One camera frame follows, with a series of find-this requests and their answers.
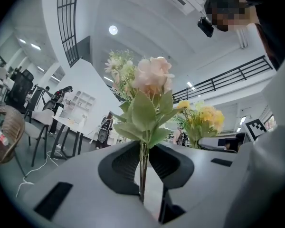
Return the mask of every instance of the white column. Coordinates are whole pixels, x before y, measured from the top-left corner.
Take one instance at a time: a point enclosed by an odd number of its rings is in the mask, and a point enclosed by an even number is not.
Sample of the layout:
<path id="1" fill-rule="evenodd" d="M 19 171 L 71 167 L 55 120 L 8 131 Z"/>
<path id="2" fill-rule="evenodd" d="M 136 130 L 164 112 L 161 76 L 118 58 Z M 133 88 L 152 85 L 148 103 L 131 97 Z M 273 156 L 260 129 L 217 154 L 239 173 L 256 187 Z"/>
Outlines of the white column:
<path id="1" fill-rule="evenodd" d="M 22 48 L 20 48 L 16 53 L 11 57 L 10 61 L 5 65 L 5 69 L 8 70 L 9 67 L 13 64 L 13 62 L 16 60 L 16 58 L 20 55 L 20 53 L 23 51 Z"/>
<path id="2" fill-rule="evenodd" d="M 20 64 L 18 65 L 18 67 L 22 67 L 22 65 L 24 64 L 24 62 L 28 59 L 28 57 L 23 58 L 23 60 L 20 62 Z"/>
<path id="3" fill-rule="evenodd" d="M 43 77 L 39 80 L 38 86 L 45 88 L 47 86 L 47 82 L 50 80 L 51 76 L 56 72 L 59 66 L 60 64 L 58 62 L 53 63 L 52 66 L 43 75 Z"/>

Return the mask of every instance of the office chair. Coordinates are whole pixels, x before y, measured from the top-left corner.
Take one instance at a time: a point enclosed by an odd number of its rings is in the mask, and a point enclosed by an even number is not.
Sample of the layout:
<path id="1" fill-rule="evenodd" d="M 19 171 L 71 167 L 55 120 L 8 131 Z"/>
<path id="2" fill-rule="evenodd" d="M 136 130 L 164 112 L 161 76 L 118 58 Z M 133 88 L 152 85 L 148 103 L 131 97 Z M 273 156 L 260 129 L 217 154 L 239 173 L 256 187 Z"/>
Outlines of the office chair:
<path id="1" fill-rule="evenodd" d="M 24 114 L 26 111 L 24 107 L 25 98 L 33 86 L 33 79 L 34 76 L 28 70 L 24 70 L 22 73 L 19 72 L 12 90 L 6 97 L 5 103 Z"/>

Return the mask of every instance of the table leg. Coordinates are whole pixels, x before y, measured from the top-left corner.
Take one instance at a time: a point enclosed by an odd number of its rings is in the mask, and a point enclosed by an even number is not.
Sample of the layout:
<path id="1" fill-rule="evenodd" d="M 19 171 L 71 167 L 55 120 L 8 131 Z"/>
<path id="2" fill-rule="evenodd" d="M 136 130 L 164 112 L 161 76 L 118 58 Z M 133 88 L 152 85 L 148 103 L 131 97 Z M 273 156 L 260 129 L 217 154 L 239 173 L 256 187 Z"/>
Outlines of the table leg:
<path id="1" fill-rule="evenodd" d="M 80 134 L 80 139 L 79 139 L 79 146 L 78 146 L 78 154 L 81 152 L 81 144 L 82 144 L 82 139 L 84 137 L 84 134 Z"/>
<path id="2" fill-rule="evenodd" d="M 73 154 L 72 156 L 74 157 L 76 154 L 76 148 L 77 148 L 77 142 L 78 142 L 78 137 L 79 137 L 80 132 L 76 133 L 76 138 L 75 138 L 75 143 L 74 143 L 74 147 L 73 147 Z"/>
<path id="3" fill-rule="evenodd" d="M 58 133 L 58 135 L 57 135 L 57 137 L 56 137 L 56 139 L 55 139 L 55 141 L 54 141 L 54 145 L 53 145 L 52 152 L 51 152 L 51 158 L 54 157 L 55 150 L 56 150 L 56 145 L 57 145 L 58 140 L 59 140 L 59 138 L 60 138 L 60 136 L 61 136 L 61 134 L 62 134 L 62 131 L 63 131 L 64 127 L 65 127 L 65 125 L 62 124 L 62 125 L 61 125 L 61 128 L 60 128 L 60 130 L 59 130 L 59 133 Z"/>
<path id="4" fill-rule="evenodd" d="M 67 139 L 68 131 L 70 131 L 70 128 L 69 128 L 69 127 L 67 128 L 65 137 L 63 138 L 63 142 L 62 142 L 62 145 L 61 145 L 61 149 L 62 149 L 62 150 L 63 150 L 63 146 L 65 146 L 65 142 L 66 142 L 66 139 Z"/>

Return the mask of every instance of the white flower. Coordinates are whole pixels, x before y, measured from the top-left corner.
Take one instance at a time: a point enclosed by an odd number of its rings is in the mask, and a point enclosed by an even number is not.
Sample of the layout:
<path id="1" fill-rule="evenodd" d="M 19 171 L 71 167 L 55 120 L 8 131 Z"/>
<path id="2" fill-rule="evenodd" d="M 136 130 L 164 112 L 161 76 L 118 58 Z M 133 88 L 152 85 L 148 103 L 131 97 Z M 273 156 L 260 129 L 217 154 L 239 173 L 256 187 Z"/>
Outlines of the white flower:
<path id="1" fill-rule="evenodd" d="M 111 59 L 108 59 L 108 62 L 107 63 L 104 63 L 106 66 L 105 68 L 105 72 L 106 73 L 110 73 L 112 72 L 112 70 L 115 69 L 116 66 L 118 66 L 120 64 L 120 61 L 115 59 L 115 58 L 111 58 Z"/>

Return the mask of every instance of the metal railing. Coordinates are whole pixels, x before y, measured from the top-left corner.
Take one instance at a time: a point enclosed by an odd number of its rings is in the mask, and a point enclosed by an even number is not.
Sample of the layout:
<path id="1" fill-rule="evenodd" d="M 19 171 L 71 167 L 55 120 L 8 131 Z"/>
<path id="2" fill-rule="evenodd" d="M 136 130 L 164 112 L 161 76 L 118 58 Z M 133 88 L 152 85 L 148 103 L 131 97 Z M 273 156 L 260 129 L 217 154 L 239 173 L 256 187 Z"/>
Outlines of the metal railing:
<path id="1" fill-rule="evenodd" d="M 57 0 L 57 15 L 62 45 L 70 67 L 79 59 L 76 41 L 77 0 Z"/>
<path id="2" fill-rule="evenodd" d="M 188 87 L 174 93 L 172 95 L 173 103 L 178 103 L 180 100 L 188 100 L 193 97 L 199 97 L 208 92 L 217 91 L 220 88 L 242 80 L 245 81 L 252 76 L 272 69 L 273 68 L 267 62 L 265 56 L 258 57 L 232 70 L 200 82 L 193 87 Z"/>
<path id="3" fill-rule="evenodd" d="M 125 99 L 121 98 L 111 86 L 109 86 L 109 85 L 106 85 L 106 86 L 109 87 L 109 89 L 112 91 L 112 93 L 114 94 L 114 96 L 115 96 L 120 102 L 125 102 Z"/>

